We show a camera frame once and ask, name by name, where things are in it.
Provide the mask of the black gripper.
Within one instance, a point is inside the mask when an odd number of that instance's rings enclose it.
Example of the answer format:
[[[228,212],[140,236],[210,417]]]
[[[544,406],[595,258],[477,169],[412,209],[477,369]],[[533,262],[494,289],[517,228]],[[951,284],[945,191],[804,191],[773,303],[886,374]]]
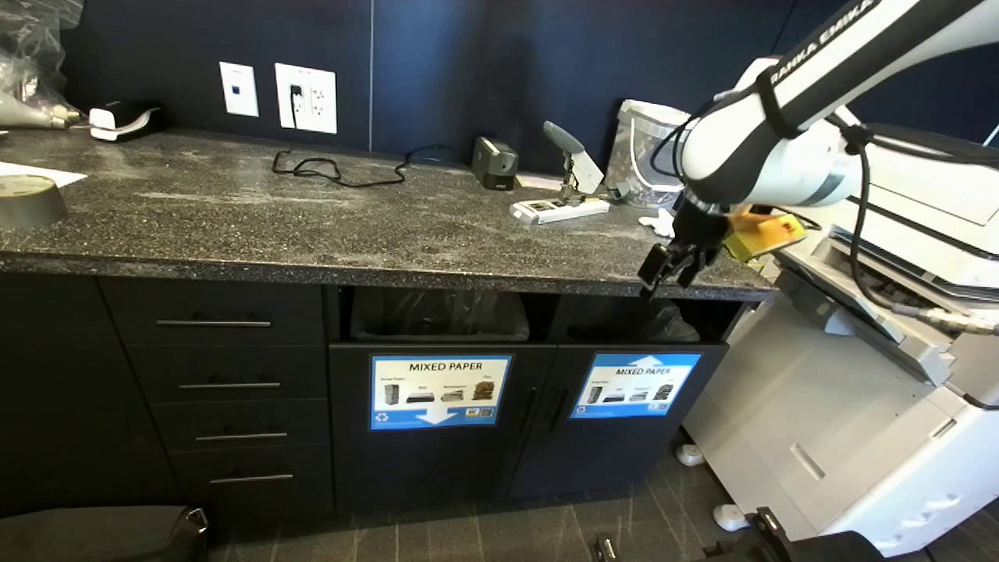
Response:
[[[690,288],[704,267],[704,258],[715,258],[723,239],[727,236],[730,223],[725,216],[705,212],[690,200],[681,200],[676,209],[676,239],[671,246],[690,262],[681,267],[678,284]],[[648,258],[638,267],[638,278],[648,288],[657,288],[663,278],[671,274],[671,256],[665,242],[654,242]]]

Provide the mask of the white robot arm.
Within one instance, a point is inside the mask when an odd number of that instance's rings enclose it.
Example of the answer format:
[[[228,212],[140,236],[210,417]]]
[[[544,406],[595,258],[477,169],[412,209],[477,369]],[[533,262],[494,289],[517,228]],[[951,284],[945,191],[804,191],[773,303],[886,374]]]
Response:
[[[999,0],[851,0],[742,88],[715,95],[654,149],[683,194],[676,234],[638,267],[651,292],[686,288],[723,251],[733,205],[822,205],[866,181],[869,131],[838,123],[904,68],[988,47]]]

